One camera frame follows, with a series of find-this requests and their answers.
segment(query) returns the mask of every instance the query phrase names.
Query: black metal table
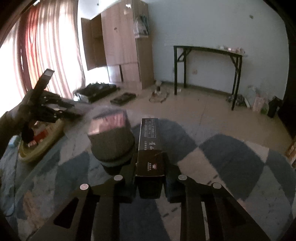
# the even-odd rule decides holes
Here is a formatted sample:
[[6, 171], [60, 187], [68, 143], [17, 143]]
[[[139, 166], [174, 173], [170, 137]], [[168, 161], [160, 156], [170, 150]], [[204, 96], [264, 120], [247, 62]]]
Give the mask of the black metal table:
[[[177, 55], [177, 49], [182, 48], [183, 52], [178, 57]], [[181, 45], [174, 45], [174, 69], [175, 69], [175, 95], [177, 95], [177, 81], [178, 81], [178, 70], [177, 70], [177, 63], [178, 62], [184, 62], [184, 88], [186, 88], [186, 57], [189, 55], [189, 53], [192, 50], [198, 50], [198, 51], [204, 51], [204, 52], [211, 52], [211, 53], [219, 53], [224, 55], [229, 55], [231, 58], [232, 63], [235, 66], [235, 74], [234, 74], [234, 82], [233, 82], [233, 88], [232, 88], [232, 95], [234, 94], [234, 99], [232, 103], [231, 110], [234, 109], [235, 101], [237, 99], [237, 92], [239, 90], [239, 81], [242, 71], [242, 55], [226, 50], [220, 50], [220, 49], [213, 49], [213, 48], [207, 48], [207, 47], [195, 47], [195, 46], [181, 46]]]

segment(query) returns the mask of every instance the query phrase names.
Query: pink striped curtain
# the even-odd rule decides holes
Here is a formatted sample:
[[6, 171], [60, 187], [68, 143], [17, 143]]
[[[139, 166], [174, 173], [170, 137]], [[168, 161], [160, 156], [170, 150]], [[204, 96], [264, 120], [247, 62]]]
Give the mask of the pink striped curtain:
[[25, 51], [31, 85], [47, 68], [55, 70], [48, 90], [65, 98], [85, 86], [78, 30], [78, 0], [45, 0], [31, 7], [25, 23]]
[[0, 48], [0, 117], [18, 105], [25, 96], [18, 67], [18, 28], [14, 25]]

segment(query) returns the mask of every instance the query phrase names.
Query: screw head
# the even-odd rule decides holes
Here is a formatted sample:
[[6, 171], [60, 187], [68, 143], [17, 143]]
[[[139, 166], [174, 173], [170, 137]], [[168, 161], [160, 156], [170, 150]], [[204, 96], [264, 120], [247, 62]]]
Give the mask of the screw head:
[[80, 185], [80, 189], [81, 189], [81, 190], [87, 190], [88, 187], [89, 187], [88, 184], [81, 184], [81, 185]]
[[115, 177], [114, 177], [114, 180], [115, 181], [121, 181], [123, 179], [123, 176], [121, 176], [121, 175], [116, 175]]
[[222, 185], [220, 183], [213, 183], [213, 188], [220, 189]]
[[187, 176], [186, 175], [183, 175], [183, 174], [181, 174], [181, 175], [179, 175], [178, 176], [178, 178], [179, 178], [179, 180], [186, 180], [187, 179]]

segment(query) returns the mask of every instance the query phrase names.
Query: rug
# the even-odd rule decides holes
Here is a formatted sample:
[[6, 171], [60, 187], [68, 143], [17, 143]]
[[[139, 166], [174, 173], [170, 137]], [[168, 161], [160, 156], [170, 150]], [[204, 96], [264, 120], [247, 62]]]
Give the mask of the rug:
[[[87, 129], [92, 117], [111, 107], [94, 106], [83, 120], [68, 125], [65, 136], [36, 165], [16, 192], [10, 225], [25, 240], [40, 228], [69, 194], [83, 183], [98, 185], [108, 175], [90, 151]], [[141, 118], [127, 110], [135, 139]], [[277, 240], [296, 215], [296, 177], [286, 158], [260, 145], [219, 134], [199, 124], [160, 119], [163, 150], [181, 172], [202, 184], [220, 182], [260, 225]], [[13, 210], [15, 149], [1, 159], [3, 182], [0, 205]], [[169, 204], [164, 192], [157, 200], [140, 199], [120, 205], [121, 240], [179, 240], [180, 204]]]

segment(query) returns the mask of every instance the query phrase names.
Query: open cabinet door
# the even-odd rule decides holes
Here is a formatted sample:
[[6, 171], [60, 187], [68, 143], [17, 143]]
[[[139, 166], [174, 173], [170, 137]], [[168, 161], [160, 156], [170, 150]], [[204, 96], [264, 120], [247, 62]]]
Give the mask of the open cabinet door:
[[87, 70], [106, 66], [101, 15], [81, 18], [81, 30]]

